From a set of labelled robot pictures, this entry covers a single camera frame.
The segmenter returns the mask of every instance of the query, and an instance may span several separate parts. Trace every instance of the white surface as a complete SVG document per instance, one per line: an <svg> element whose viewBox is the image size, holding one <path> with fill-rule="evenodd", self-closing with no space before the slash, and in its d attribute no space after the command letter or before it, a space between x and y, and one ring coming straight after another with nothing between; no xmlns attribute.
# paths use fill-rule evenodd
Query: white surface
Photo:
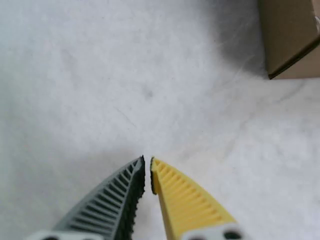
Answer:
<svg viewBox="0 0 320 240"><path fill-rule="evenodd" d="M267 80L255 0L0 6L1 239L50 229L141 154L253 239L320 239L320 79ZM133 239L163 240L146 177Z"/></svg>

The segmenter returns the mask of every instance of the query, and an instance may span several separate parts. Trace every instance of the gripper jaw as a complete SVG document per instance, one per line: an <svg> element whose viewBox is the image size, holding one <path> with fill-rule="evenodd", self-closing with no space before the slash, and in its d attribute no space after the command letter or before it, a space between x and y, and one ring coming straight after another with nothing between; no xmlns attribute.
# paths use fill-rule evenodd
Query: gripper jaw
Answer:
<svg viewBox="0 0 320 240"><path fill-rule="evenodd" d="M183 239L193 230L236 223L210 194L174 167L153 157L150 171L168 240Z"/></svg>
<svg viewBox="0 0 320 240"><path fill-rule="evenodd" d="M130 240L144 188L145 160L141 156L100 183L53 230L94 233L104 240Z"/></svg>

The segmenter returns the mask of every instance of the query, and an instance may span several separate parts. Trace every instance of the screw hole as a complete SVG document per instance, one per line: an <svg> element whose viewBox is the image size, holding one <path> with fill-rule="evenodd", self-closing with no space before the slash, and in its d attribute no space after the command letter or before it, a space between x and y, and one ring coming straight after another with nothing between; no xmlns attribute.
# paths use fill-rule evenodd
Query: screw hole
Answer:
<svg viewBox="0 0 320 240"><path fill-rule="evenodd" d="M227 231L223 234L225 239L241 239L240 233L236 231Z"/></svg>
<svg viewBox="0 0 320 240"><path fill-rule="evenodd" d="M207 240L207 239L205 237L201 237L201 236L192 236L188 240Z"/></svg>
<svg viewBox="0 0 320 240"><path fill-rule="evenodd" d="M59 238L57 236L49 236L49 237L46 237L42 240L59 240Z"/></svg>

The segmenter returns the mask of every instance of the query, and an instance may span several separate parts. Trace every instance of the cardboard box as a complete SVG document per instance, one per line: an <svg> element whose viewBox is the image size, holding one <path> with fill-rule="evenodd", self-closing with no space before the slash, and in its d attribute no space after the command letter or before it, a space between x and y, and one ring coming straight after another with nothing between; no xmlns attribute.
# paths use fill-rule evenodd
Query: cardboard box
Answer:
<svg viewBox="0 0 320 240"><path fill-rule="evenodd" d="M320 0L259 0L270 79L320 77Z"/></svg>

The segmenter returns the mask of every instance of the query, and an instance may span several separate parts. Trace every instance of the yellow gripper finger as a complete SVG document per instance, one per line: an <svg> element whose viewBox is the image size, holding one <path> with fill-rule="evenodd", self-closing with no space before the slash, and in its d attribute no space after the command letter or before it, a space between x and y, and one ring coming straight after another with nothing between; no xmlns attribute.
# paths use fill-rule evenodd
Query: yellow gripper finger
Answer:
<svg viewBox="0 0 320 240"><path fill-rule="evenodd" d="M236 223L210 194L174 167L153 157L150 170L168 240L185 239L183 235L192 230Z"/></svg>

